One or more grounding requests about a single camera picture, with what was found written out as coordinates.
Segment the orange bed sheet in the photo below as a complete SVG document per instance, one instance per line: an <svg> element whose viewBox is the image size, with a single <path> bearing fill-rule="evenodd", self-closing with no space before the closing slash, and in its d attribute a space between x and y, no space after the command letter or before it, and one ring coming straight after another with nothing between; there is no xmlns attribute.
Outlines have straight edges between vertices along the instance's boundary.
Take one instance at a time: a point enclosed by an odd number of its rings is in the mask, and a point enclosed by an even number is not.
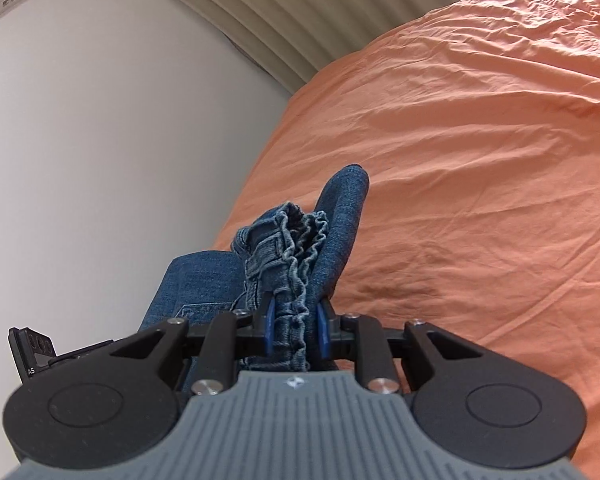
<svg viewBox="0 0 600 480"><path fill-rule="evenodd" d="M579 393L600 479L600 0L460 0L290 100L215 247L283 202L370 176L332 303L423 320Z"/></svg>

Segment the blue denim jeans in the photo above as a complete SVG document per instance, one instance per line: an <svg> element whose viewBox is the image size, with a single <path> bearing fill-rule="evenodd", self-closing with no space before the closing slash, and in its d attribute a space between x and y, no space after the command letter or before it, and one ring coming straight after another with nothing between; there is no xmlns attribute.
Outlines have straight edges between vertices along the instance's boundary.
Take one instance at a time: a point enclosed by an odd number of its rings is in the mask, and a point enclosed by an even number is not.
<svg viewBox="0 0 600 480"><path fill-rule="evenodd" d="M313 210L280 204L239 229L227 250L175 258L140 328L167 318L206 324L223 311L274 308L273 352L240 360L241 370L329 370L318 350L317 307L335 291L354 245L370 186L349 165L326 183Z"/></svg>

